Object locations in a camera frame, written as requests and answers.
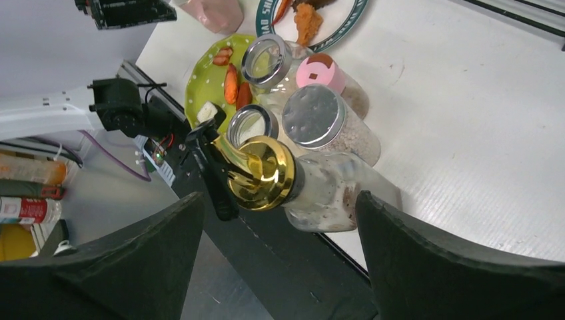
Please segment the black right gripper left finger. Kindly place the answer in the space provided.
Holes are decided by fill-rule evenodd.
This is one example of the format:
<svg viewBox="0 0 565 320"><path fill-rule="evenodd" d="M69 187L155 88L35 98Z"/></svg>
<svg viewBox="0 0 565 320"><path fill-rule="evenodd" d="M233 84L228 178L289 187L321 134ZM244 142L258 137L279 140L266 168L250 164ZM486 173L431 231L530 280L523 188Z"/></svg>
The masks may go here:
<svg viewBox="0 0 565 320"><path fill-rule="evenodd" d="M2 319L179 319L205 217L201 193L56 256L1 264Z"/></svg>

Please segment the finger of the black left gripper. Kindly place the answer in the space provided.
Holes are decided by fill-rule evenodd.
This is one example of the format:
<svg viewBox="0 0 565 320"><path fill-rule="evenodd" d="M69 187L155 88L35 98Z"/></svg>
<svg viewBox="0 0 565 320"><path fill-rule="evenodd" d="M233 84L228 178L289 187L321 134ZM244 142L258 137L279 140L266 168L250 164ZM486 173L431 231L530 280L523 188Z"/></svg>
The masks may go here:
<svg viewBox="0 0 565 320"><path fill-rule="evenodd" d="M98 30L124 29L151 23L176 21L175 9L161 0L74 0L90 16Z"/></svg>

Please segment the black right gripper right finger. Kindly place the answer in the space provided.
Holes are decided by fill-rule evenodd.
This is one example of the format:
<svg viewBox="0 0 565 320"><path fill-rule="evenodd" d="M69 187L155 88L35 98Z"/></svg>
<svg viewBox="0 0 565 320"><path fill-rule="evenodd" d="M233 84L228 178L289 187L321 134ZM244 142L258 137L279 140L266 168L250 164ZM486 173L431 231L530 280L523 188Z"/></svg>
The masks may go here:
<svg viewBox="0 0 565 320"><path fill-rule="evenodd" d="M368 191L356 220L381 319L563 319L564 264L486 247Z"/></svg>

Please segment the oil bottle with black spout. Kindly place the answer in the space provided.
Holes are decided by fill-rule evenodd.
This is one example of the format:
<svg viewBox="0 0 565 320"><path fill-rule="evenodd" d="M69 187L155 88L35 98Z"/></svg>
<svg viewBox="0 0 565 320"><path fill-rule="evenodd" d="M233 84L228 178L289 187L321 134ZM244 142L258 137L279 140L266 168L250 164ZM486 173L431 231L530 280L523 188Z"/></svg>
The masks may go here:
<svg viewBox="0 0 565 320"><path fill-rule="evenodd" d="M212 119L193 129L185 145L223 221L238 217L240 209L282 207L300 231L336 233L357 228L361 191L402 207L400 189L353 153L322 151L297 157L267 136L235 147Z"/></svg>

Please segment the silver lid pellet jar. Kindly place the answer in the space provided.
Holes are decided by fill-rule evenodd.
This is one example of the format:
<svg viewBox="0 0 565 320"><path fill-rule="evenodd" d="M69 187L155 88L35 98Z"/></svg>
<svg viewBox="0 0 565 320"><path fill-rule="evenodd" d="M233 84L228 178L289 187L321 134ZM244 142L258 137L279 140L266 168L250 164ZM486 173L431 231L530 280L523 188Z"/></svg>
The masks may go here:
<svg viewBox="0 0 565 320"><path fill-rule="evenodd" d="M282 109L282 126L290 140L309 151L353 153L371 167L380 158L376 134L325 85L297 89Z"/></svg>

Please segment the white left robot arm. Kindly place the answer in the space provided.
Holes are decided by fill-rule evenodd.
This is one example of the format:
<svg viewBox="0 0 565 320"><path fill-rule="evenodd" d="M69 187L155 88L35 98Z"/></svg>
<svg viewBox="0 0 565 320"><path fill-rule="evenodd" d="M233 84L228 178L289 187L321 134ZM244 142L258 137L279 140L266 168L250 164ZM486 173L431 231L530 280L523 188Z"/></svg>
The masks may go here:
<svg viewBox="0 0 565 320"><path fill-rule="evenodd" d="M166 1L76 1L75 6L92 17L99 30L177 19L175 9ZM1 140L102 129L121 131L130 138L166 137L173 118L171 110L151 107L140 96L142 88L159 86L150 79L137 83L115 77L49 95L2 99Z"/></svg>

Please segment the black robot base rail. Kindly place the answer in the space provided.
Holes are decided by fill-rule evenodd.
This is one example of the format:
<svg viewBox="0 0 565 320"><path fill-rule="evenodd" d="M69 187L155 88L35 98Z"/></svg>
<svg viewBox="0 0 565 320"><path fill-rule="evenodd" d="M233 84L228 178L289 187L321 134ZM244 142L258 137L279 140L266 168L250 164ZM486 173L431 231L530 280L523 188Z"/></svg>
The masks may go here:
<svg viewBox="0 0 565 320"><path fill-rule="evenodd" d="M190 125L180 105L130 61L121 63L118 75L141 86L142 101L171 114L173 146L155 165L161 179L178 197L202 191L195 164L185 159ZM378 318L362 267L327 236L294 229L282 210L241 210L222 222L207 205L204 231L274 319Z"/></svg>

